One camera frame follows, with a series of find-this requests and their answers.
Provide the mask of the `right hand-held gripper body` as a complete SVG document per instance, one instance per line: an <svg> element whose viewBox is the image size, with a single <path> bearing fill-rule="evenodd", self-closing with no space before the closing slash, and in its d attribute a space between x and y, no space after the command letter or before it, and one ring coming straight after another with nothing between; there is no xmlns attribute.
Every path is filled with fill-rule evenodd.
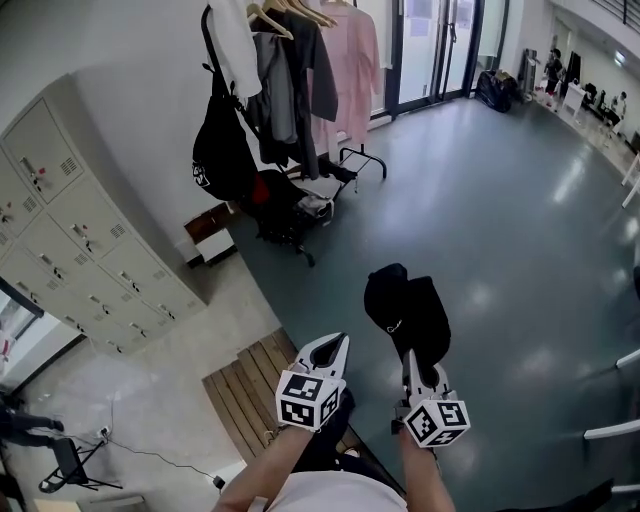
<svg viewBox="0 0 640 512"><path fill-rule="evenodd" d="M391 433L409 433L422 449L449 446L471 428L466 403L461 400L418 395L400 400L394 407Z"/></svg>

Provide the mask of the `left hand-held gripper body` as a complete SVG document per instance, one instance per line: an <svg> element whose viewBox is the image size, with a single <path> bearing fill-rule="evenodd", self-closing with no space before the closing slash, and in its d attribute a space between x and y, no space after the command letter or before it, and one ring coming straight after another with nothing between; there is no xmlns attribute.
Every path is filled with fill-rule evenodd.
<svg viewBox="0 0 640 512"><path fill-rule="evenodd" d="M344 379L283 370L275 393L279 424L319 431L338 410L345 388Z"/></svg>

